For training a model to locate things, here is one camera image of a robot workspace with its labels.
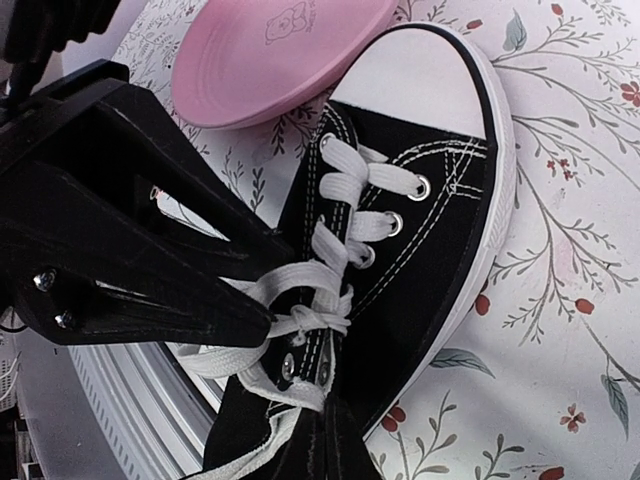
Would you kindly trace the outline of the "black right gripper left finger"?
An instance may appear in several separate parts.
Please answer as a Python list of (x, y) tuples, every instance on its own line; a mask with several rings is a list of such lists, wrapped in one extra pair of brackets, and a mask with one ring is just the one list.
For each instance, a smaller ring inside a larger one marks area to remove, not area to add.
[(303, 410), (289, 441), (276, 454), (266, 479), (325, 478), (324, 415)]

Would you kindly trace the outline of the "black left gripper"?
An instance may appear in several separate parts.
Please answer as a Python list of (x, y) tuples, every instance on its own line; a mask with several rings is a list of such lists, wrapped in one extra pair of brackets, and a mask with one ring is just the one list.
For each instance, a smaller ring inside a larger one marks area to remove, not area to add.
[[(33, 196), (17, 174), (37, 162), (70, 173), (113, 211), (197, 267), (256, 279), (294, 258), (292, 248), (209, 168), (123, 64), (99, 60), (1, 114), (1, 198)], [(171, 222), (143, 199), (155, 186), (223, 234), (215, 239)]]

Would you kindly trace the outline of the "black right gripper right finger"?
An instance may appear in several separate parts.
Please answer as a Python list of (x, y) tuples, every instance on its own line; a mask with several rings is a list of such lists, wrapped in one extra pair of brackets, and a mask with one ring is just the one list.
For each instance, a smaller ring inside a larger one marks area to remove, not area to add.
[(380, 480), (348, 405), (330, 396), (324, 411), (325, 470), (329, 480)]

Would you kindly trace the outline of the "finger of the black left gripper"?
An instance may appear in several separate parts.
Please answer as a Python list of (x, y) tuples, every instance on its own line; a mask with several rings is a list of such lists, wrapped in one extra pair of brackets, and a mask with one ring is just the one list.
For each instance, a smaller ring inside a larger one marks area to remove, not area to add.
[(1, 177), (1, 306), (61, 345), (261, 344), (266, 307), (155, 232), (136, 174), (36, 162)]

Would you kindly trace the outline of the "black white canvas sneaker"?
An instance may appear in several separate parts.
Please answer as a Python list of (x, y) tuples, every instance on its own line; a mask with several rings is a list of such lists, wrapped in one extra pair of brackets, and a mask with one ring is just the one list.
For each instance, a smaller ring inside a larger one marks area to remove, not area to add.
[(515, 140), (488, 58), (405, 23), (373, 40), (328, 98), (280, 228), (295, 260), (235, 288), (274, 318), (255, 347), (185, 345), (224, 379), (200, 477), (266, 479), (303, 410), (330, 396), (362, 439), (468, 313), (505, 241)]

